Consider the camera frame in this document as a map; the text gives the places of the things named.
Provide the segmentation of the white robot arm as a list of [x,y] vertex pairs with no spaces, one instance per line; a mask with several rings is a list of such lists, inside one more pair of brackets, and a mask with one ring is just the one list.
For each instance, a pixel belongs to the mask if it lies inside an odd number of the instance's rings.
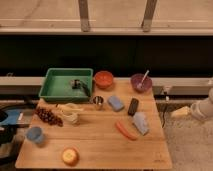
[[205,122],[213,118],[213,77],[208,81],[211,86],[208,97],[204,100],[194,102],[190,107],[184,106],[180,109],[174,110],[171,113],[172,117],[182,117],[191,115],[200,122]]

